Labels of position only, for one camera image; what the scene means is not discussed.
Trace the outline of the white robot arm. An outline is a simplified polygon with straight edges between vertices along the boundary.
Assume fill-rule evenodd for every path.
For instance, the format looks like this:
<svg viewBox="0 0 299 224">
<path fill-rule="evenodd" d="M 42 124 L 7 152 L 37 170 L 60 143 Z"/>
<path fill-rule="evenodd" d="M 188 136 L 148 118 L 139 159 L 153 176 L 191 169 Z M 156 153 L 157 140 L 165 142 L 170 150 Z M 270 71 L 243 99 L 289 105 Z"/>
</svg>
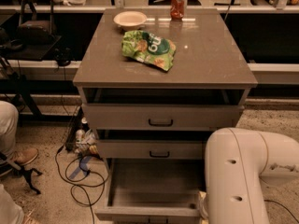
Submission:
<svg viewBox="0 0 299 224">
<path fill-rule="evenodd" d="M 206 196 L 200 212 L 208 224 L 270 224 L 262 185 L 298 176 L 299 144 L 289 136 L 223 128 L 207 140 Z"/>
</svg>

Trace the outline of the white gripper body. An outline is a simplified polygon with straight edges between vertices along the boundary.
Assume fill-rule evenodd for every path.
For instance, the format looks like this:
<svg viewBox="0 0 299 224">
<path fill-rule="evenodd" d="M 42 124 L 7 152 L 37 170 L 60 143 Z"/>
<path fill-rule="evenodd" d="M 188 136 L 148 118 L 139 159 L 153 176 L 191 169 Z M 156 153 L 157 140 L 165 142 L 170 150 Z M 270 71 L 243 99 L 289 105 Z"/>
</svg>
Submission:
<svg viewBox="0 0 299 224">
<path fill-rule="evenodd" d="M 198 193 L 199 197 L 199 211 L 201 214 L 201 217 L 205 220 L 208 220 L 208 207 L 207 207 L 207 198 L 206 193 L 203 191 L 200 191 Z"/>
</svg>

